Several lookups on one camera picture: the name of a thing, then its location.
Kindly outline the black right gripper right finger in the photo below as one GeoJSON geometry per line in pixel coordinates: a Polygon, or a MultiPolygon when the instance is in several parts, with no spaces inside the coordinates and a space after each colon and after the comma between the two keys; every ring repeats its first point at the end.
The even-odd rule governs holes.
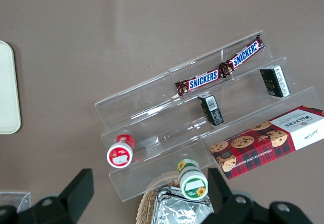
{"type": "Polygon", "coordinates": [[[208,196],[214,212],[203,223],[312,223],[290,202],[272,202],[268,208],[243,194],[231,192],[220,171],[208,169],[208,196]]]}

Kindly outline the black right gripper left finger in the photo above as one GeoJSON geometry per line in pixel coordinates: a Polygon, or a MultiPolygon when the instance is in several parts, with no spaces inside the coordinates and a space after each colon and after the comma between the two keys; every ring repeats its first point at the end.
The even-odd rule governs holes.
{"type": "Polygon", "coordinates": [[[57,197],[46,197],[17,213],[1,206],[1,223],[77,223],[94,195],[93,170],[82,169],[57,197]]]}

